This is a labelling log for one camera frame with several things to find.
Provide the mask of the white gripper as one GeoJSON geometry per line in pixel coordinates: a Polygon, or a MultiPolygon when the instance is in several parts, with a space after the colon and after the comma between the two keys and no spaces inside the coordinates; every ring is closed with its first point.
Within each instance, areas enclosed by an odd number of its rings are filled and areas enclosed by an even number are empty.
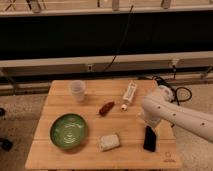
{"type": "Polygon", "coordinates": [[[147,112],[140,112],[138,116],[150,127],[156,128],[161,122],[161,118],[147,112]]]}

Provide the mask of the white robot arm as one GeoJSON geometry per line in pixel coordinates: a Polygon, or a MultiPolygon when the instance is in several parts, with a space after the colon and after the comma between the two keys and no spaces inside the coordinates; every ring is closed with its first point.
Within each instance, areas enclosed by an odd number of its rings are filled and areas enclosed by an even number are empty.
{"type": "Polygon", "coordinates": [[[175,105],[173,98],[170,88],[158,86],[142,98],[139,116],[152,128],[164,119],[213,143],[213,114],[175,105]]]}

